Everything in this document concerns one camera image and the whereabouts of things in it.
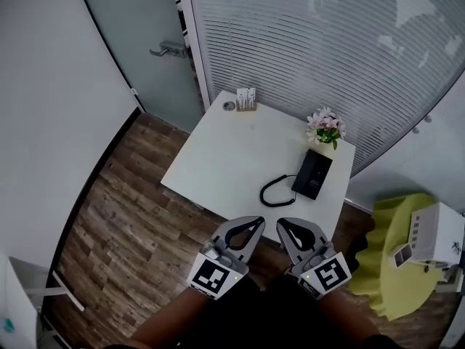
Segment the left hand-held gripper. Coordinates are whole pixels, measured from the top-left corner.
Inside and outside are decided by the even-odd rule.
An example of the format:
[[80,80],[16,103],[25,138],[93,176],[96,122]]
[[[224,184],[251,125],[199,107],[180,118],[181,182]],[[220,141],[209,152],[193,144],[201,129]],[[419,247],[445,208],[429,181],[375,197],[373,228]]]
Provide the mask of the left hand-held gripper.
[[222,223],[212,240],[197,253],[188,285],[218,300],[249,271],[250,260],[265,229],[262,216],[245,216]]

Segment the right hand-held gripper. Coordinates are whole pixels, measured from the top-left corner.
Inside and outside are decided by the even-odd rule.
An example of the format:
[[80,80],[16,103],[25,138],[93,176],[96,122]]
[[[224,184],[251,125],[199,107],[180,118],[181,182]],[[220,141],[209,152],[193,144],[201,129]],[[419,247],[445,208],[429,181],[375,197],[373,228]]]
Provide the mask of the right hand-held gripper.
[[[297,217],[278,219],[276,230],[281,245],[294,264],[288,272],[314,300],[321,300],[330,292],[347,283],[352,274],[344,255],[336,252],[321,228]],[[325,243],[312,254],[317,242]]]

